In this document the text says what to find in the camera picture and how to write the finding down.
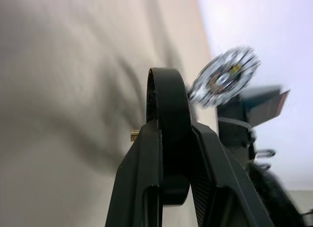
white ceiling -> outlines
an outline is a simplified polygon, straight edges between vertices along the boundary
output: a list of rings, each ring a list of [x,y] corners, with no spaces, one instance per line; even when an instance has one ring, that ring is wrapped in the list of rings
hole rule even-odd
[[[291,92],[282,114],[256,127],[256,147],[289,190],[313,190],[313,0],[199,0],[213,56],[237,45],[255,48],[262,65],[249,87]]]

black plastic mount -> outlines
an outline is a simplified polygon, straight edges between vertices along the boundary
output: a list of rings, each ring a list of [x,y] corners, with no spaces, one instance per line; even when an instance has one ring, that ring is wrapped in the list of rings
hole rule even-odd
[[[153,68],[147,123],[117,170],[106,227],[160,227],[163,206],[183,204],[190,185],[200,227],[273,226],[244,168],[191,123],[179,72]]]

